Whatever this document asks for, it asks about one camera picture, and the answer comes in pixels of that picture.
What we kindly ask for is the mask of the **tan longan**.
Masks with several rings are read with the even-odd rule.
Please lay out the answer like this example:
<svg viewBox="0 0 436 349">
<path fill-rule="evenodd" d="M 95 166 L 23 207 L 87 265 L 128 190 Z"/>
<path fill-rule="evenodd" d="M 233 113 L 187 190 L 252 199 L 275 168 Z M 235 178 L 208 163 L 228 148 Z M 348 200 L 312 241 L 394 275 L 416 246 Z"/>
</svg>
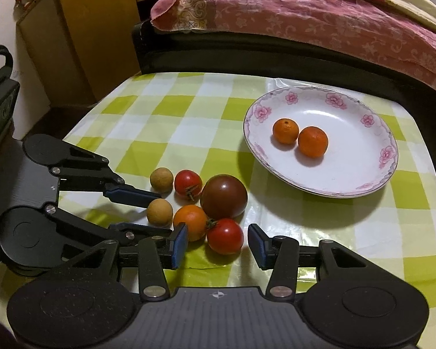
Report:
<svg viewBox="0 0 436 349">
<path fill-rule="evenodd" d="M 166 194 L 173 188 L 174 176 L 169 169 L 160 167 L 151 173 L 149 181 L 156 192 Z"/>
<path fill-rule="evenodd" d="M 172 224 L 173 208 L 165 199 L 155 199 L 146 210 L 148 223 L 156 227 L 169 227 Z"/>
</svg>

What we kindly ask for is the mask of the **red cherry tomato front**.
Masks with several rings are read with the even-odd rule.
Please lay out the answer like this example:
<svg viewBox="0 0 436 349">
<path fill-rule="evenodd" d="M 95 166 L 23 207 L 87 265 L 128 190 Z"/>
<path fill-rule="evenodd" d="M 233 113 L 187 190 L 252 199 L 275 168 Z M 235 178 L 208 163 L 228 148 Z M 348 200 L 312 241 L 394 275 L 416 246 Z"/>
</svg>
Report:
<svg viewBox="0 0 436 349">
<path fill-rule="evenodd" d="M 236 254 L 242 249 L 244 235 L 239 224 L 230 218 L 210 221 L 206 233 L 207 243 L 217 254 Z"/>
</svg>

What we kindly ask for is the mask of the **red cherry tomato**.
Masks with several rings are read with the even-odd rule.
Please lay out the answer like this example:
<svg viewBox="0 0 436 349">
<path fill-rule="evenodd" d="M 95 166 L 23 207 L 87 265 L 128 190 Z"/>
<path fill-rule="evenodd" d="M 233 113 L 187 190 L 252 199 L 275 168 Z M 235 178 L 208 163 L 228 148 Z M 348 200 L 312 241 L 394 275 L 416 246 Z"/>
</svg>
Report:
<svg viewBox="0 0 436 349">
<path fill-rule="evenodd" d="M 174 188 L 179 196 L 194 202 L 200 195 L 202 187 L 202 179 L 196 172 L 184 169 L 176 174 Z"/>
<path fill-rule="evenodd" d="M 230 218 L 210 221 L 206 233 L 207 243 L 217 254 L 236 254 L 242 249 L 244 235 L 239 224 Z"/>
</svg>

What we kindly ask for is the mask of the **red cherry tomato back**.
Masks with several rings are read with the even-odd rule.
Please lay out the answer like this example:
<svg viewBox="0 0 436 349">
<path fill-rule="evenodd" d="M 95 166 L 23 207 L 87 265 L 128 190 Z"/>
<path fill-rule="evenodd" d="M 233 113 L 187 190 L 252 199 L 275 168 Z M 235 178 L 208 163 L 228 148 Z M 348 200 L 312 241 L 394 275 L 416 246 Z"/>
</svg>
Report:
<svg viewBox="0 0 436 349">
<path fill-rule="evenodd" d="M 196 172 L 184 169 L 176 174 L 174 188 L 179 196 L 194 202 L 200 195 L 202 187 L 202 179 Z"/>
</svg>

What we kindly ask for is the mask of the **dark brown large tomato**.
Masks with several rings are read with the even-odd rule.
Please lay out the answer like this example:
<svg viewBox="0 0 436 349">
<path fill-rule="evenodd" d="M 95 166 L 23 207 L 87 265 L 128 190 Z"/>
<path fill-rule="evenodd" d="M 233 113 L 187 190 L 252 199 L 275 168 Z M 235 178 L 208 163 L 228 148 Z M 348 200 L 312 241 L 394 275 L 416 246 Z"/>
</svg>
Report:
<svg viewBox="0 0 436 349">
<path fill-rule="evenodd" d="M 244 184 L 234 176 L 219 174 L 204 186 L 200 204 L 209 218 L 236 218 L 246 209 L 248 194 Z"/>
</svg>

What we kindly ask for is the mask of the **larger orange mandarin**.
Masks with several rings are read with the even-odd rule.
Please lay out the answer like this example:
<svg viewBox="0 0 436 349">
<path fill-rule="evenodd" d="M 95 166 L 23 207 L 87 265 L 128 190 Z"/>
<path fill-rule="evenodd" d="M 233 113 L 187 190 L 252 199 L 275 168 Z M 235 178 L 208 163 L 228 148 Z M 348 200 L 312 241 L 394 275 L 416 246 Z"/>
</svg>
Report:
<svg viewBox="0 0 436 349">
<path fill-rule="evenodd" d="M 304 156 L 311 159 L 320 158 L 328 149 L 328 136 L 318 127 L 305 127 L 299 133 L 298 148 Z"/>
</svg>

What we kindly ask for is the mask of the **small orange mandarin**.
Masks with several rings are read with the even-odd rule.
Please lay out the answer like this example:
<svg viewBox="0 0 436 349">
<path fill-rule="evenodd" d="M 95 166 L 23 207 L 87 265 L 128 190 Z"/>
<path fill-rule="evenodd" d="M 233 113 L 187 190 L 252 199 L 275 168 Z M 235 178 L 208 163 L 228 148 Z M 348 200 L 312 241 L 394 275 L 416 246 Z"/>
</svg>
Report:
<svg viewBox="0 0 436 349">
<path fill-rule="evenodd" d="M 289 118 L 281 118 L 272 126 L 272 135 L 278 143 L 292 145 L 299 137 L 299 126 Z"/>
</svg>

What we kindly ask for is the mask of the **white floral plate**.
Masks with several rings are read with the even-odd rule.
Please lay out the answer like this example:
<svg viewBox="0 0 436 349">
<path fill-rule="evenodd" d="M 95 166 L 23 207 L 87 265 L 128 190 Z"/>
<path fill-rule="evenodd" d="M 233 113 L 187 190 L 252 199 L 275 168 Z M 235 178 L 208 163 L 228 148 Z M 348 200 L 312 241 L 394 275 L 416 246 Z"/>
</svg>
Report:
<svg viewBox="0 0 436 349">
<path fill-rule="evenodd" d="M 384 120 L 358 99 L 310 86 L 275 89 L 243 121 L 246 144 L 270 173 L 337 199 L 372 194 L 392 177 L 399 150 Z"/>
</svg>

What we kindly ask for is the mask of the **brown wooden cabinet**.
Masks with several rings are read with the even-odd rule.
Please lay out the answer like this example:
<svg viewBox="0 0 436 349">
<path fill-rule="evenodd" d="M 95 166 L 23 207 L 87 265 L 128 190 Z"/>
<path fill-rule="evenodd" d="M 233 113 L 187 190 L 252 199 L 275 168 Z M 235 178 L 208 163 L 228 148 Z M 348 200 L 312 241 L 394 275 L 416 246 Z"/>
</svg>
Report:
<svg viewBox="0 0 436 349">
<path fill-rule="evenodd" d="M 28 55 L 52 107 L 90 106 L 139 70 L 131 33 L 154 0 L 16 0 Z"/>
</svg>

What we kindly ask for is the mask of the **pink floral bedsheet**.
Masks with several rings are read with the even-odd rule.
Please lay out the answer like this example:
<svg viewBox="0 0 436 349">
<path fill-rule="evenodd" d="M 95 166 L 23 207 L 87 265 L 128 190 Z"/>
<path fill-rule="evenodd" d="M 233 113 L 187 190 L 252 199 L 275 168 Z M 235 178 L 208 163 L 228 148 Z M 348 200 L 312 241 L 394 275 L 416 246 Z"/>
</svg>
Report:
<svg viewBox="0 0 436 349">
<path fill-rule="evenodd" d="M 159 0 L 151 22 L 164 32 L 235 32 L 308 43 L 436 90 L 436 33 L 365 0 Z"/>
</svg>

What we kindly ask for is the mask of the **dark bed frame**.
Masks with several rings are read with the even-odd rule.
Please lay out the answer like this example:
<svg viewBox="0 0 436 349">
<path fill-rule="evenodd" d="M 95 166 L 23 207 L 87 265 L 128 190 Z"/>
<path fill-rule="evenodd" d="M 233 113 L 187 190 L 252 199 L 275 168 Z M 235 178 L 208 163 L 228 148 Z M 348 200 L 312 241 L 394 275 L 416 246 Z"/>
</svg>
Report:
<svg viewBox="0 0 436 349">
<path fill-rule="evenodd" d="M 399 103 L 412 115 L 436 167 L 436 91 L 414 76 L 316 45 L 231 32 L 163 32 L 145 21 L 132 41 L 140 70 L 281 77 Z"/>
</svg>

